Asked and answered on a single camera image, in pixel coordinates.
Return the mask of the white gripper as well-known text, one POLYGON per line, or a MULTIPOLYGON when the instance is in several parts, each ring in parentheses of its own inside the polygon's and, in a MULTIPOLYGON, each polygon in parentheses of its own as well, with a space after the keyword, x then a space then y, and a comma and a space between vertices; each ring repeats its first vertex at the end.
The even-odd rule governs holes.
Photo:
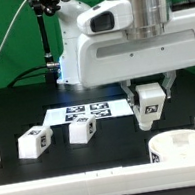
POLYGON ((117 83, 130 106, 138 96, 130 79, 164 72, 168 99, 176 80, 172 70, 195 66, 195 7, 172 11, 164 0, 139 6, 105 0, 79 15, 76 48, 80 83, 117 83))

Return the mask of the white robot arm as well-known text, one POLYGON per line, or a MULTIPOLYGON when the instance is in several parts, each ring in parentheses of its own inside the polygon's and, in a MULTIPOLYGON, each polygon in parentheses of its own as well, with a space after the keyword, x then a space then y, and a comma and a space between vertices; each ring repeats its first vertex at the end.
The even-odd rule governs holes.
POLYGON ((104 0, 68 24, 60 59, 62 80, 82 87, 120 83, 131 98, 132 79, 195 66, 195 7, 171 0, 104 0))

